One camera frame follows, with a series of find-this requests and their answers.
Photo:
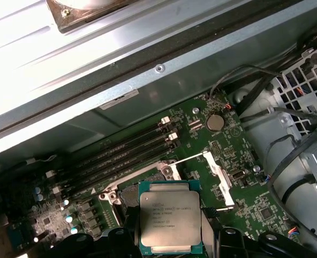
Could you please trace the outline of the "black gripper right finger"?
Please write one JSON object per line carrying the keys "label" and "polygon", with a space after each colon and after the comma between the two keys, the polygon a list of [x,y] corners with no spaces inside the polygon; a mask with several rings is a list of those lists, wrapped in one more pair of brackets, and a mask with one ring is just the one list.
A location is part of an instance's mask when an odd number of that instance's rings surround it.
{"label": "black gripper right finger", "polygon": [[271,231],[252,240],[233,227],[224,227],[214,208],[202,208],[203,244],[209,257],[317,257],[317,253]]}

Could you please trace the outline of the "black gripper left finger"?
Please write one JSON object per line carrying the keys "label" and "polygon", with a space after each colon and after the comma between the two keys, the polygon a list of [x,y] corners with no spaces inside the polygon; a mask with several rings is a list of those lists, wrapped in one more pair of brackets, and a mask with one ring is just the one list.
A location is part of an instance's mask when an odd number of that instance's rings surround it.
{"label": "black gripper left finger", "polygon": [[141,257],[139,248],[139,206],[130,207],[123,227],[110,229],[98,240],[89,234],[77,233],[67,237],[46,252],[56,257]]}

